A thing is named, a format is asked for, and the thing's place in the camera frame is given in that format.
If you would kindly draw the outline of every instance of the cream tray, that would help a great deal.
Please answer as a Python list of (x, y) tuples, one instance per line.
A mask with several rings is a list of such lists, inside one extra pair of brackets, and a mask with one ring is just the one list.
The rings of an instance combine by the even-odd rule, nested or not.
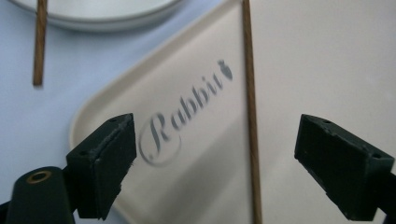
[(70, 147), (134, 113), (137, 158), (115, 206), (131, 223), (251, 223), (240, 1), (223, 1), (97, 93)]

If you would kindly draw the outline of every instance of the thin wooden stick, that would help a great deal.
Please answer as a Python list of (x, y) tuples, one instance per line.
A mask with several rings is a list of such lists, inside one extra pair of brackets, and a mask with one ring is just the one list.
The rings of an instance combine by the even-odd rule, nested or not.
[(46, 43), (47, 0), (37, 0), (37, 18), (35, 21), (35, 64), (33, 85), (43, 84), (44, 47)]
[(262, 195), (260, 188), (259, 143), (257, 139), (256, 96), (254, 87), (253, 41), (251, 32), (250, 3), (243, 1), (245, 39), (245, 71), (247, 80), (247, 120), (250, 145), (250, 175), (253, 202), (253, 223), (262, 224)]

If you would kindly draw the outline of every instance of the black clamp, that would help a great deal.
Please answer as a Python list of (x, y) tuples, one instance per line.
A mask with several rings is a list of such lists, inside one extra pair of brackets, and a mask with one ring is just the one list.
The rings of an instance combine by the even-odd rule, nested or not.
[(109, 119), (66, 156), (67, 166), (42, 167), (21, 176), (0, 223), (75, 223), (106, 219), (120, 183), (136, 158), (134, 116)]
[(394, 159), (326, 119), (302, 115), (294, 157), (349, 220), (396, 223)]

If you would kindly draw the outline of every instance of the brass screw hole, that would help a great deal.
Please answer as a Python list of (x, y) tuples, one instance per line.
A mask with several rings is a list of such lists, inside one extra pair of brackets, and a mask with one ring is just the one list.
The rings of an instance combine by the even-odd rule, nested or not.
[(26, 181), (29, 184), (38, 184), (38, 183), (50, 178), (50, 175), (51, 175), (50, 171), (39, 171), (35, 174), (30, 175)]

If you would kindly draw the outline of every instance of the plate rim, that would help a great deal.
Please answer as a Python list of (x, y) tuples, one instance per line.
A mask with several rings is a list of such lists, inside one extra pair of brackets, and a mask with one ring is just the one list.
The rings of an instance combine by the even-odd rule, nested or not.
[[(18, 0), (8, 0), (10, 3), (14, 4), (17, 7), (20, 7), (24, 10), (27, 10), (31, 13), (35, 13), (35, 8), (27, 6), (23, 3), (21, 3)], [(106, 17), (106, 18), (79, 18), (79, 17), (68, 17), (64, 15), (59, 15), (56, 13), (48, 12), (48, 18), (50, 20), (57, 20), (57, 21), (64, 21), (64, 22), (82, 22), (82, 23), (109, 23), (109, 22), (122, 22), (122, 21), (133, 21), (133, 20), (138, 20), (146, 17), (150, 17), (154, 14), (157, 14), (163, 10), (169, 9), (171, 7), (175, 7), (179, 3), (183, 2), (184, 0), (171, 0), (170, 2), (160, 6), (160, 7), (155, 7), (151, 10), (148, 10), (146, 12), (142, 13), (135, 13), (131, 14), (128, 16), (119, 16), (119, 17)]]

